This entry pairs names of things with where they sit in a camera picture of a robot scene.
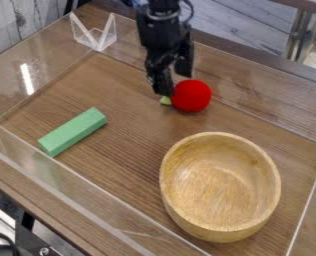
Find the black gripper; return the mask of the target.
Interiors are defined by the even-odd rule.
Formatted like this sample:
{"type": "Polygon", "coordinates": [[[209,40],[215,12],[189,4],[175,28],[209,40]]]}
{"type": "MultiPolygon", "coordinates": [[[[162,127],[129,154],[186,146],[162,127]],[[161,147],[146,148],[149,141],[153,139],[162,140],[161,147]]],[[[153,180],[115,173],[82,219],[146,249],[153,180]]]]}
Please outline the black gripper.
{"type": "Polygon", "coordinates": [[[194,43],[183,37],[173,46],[165,46],[158,36],[145,36],[143,46],[147,51],[145,68],[154,92],[170,97],[174,94],[174,82],[170,65],[175,73],[185,77],[193,76],[194,43]]]}

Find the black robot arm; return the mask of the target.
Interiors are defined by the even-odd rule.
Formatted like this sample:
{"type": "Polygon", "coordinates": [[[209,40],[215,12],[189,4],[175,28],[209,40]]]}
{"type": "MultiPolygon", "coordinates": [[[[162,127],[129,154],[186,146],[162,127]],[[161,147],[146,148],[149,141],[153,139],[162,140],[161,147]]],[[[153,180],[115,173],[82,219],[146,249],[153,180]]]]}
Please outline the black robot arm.
{"type": "Polygon", "coordinates": [[[194,43],[190,0],[147,0],[137,9],[135,21],[141,45],[146,49],[145,69],[154,93],[174,95],[170,66],[178,75],[190,78],[194,65],[194,43]]]}

